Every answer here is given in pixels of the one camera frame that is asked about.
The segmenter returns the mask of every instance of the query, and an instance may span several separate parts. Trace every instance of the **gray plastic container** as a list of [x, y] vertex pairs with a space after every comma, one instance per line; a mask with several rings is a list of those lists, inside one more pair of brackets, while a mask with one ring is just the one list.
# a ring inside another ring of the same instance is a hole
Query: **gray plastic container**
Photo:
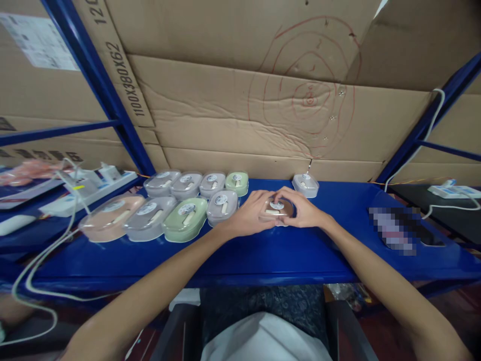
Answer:
[[180, 175], [170, 186], [170, 193], [180, 201], [195, 198], [199, 194], [199, 185], [202, 181], [202, 173], [187, 171]]
[[207, 219], [211, 227], [231, 217], [239, 208], [239, 198], [234, 191], [220, 191], [212, 196], [207, 205]]
[[167, 197], [170, 186], [180, 177], [178, 169], [163, 169], [144, 182], [144, 188], [149, 197]]
[[148, 198], [124, 224], [132, 242], [147, 242], [164, 234], [162, 223], [177, 205], [174, 197]]
[[211, 171], [204, 175], [200, 182], [200, 195], [210, 199], [212, 195], [224, 189], [225, 173], [221, 171]]
[[292, 178], [292, 185], [296, 191], [301, 192], [306, 198], [315, 198], [319, 190], [319, 183], [312, 175], [307, 173], [296, 174]]

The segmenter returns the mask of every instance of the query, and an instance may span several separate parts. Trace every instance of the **blue shelf frame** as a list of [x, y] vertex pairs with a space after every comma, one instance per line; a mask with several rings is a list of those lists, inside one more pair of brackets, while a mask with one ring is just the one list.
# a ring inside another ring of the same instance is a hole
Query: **blue shelf frame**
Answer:
[[[458, 100], [462, 93], [470, 86], [474, 79], [481, 72], [481, 53], [474, 56], [468, 61], [462, 68], [460, 68], [454, 75], [448, 80], [443, 87], [446, 94], [446, 98], [443, 106], [434, 122], [436, 127], [446, 113], [451, 109], [453, 104]], [[425, 146], [432, 149], [440, 150], [449, 154], [458, 155], [464, 158], [473, 159], [481, 162], [481, 154], [475, 154], [464, 150], [431, 143], [424, 141], [427, 130], [431, 123], [431, 120], [436, 112], [441, 101], [441, 95], [437, 95], [434, 101], [430, 104], [423, 116], [420, 118], [416, 126], [410, 132], [405, 139], [404, 143], [399, 147], [397, 152], [384, 167], [381, 174], [376, 179], [378, 183], [386, 183], [386, 181], [413, 155], [413, 153], [420, 147]]]
[[76, 60], [82, 74], [107, 115], [108, 121], [0, 135], [0, 147], [113, 127], [139, 172], [153, 175], [155, 168], [105, 70], [71, 0], [42, 0], [47, 13]]

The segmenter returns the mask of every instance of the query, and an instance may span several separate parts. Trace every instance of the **blue metal shelf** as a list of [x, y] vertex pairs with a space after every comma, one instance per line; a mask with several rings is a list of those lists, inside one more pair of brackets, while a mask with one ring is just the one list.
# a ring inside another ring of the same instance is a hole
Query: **blue metal shelf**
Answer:
[[[446, 99], [443, 106], [434, 122], [436, 127], [446, 113], [451, 109], [453, 104], [458, 100], [462, 93], [470, 86], [473, 80], [481, 72], [481, 53], [473, 57], [466, 65], [459, 69], [446, 83], [443, 90], [446, 94]], [[461, 157], [481, 161], [480, 154], [466, 152], [464, 150], [447, 147], [444, 145], [425, 142], [423, 139], [426, 136], [432, 118], [439, 106], [441, 95], [438, 95], [431, 103], [423, 116], [420, 118], [416, 126], [405, 139], [404, 143], [399, 147], [396, 154], [391, 158], [386, 167], [382, 170], [379, 177], [376, 179], [378, 183], [385, 183], [397, 170], [413, 155], [413, 153], [420, 147], [426, 146], [436, 150], [444, 151], [446, 153], [458, 155]]]

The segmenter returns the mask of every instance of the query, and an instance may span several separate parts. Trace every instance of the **blue metal post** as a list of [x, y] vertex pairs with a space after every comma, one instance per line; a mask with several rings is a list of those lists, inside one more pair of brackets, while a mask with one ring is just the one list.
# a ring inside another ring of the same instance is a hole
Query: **blue metal post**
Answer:
[[[459, 69], [446, 83], [443, 90], [446, 94], [444, 105], [441, 108], [437, 119], [434, 123], [436, 126], [444, 115], [451, 109], [460, 95], [469, 87], [473, 80], [481, 72], [481, 53], [473, 57], [466, 65]], [[376, 182], [385, 183], [388, 178], [394, 174], [418, 149], [418, 141], [422, 140], [427, 132], [432, 117], [439, 105], [441, 96], [438, 95], [433, 103], [425, 111], [416, 126], [405, 139], [404, 143], [399, 147], [396, 154], [391, 158], [386, 167], [377, 178]]]
[[135, 165], [143, 174], [154, 174], [155, 168], [72, 1], [42, 0], [42, 3], [69, 47], [107, 117], [110, 120], [119, 121], [114, 129]]

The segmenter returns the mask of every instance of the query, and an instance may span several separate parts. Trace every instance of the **cardboard box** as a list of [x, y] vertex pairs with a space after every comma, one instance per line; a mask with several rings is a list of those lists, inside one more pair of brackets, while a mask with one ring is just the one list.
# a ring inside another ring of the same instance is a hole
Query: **cardboard box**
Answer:
[[424, 92], [129, 59], [164, 147], [384, 161], [430, 98]]

